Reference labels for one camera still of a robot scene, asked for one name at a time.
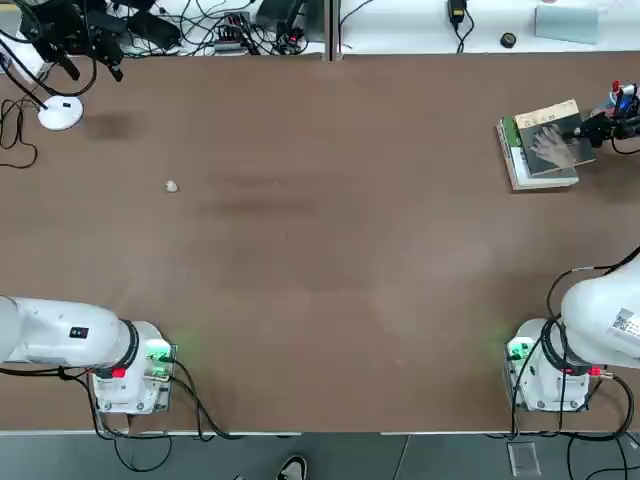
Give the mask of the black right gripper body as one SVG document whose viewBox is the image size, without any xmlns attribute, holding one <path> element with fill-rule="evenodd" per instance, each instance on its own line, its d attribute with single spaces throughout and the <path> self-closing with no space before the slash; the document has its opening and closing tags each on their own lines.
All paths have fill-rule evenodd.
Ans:
<svg viewBox="0 0 640 480">
<path fill-rule="evenodd" d="M 639 135 L 640 116 L 608 117 L 608 126 L 605 128 L 606 140 L 627 140 Z"/>
</svg>

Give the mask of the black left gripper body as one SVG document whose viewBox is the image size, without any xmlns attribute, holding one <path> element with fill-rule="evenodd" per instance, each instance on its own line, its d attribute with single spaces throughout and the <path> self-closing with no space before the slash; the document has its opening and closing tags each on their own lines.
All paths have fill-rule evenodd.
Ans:
<svg viewBox="0 0 640 480">
<path fill-rule="evenodd" d="M 20 33 L 42 58 L 97 54 L 117 41 L 124 20 L 107 13 L 105 1 L 20 1 Z"/>
</svg>

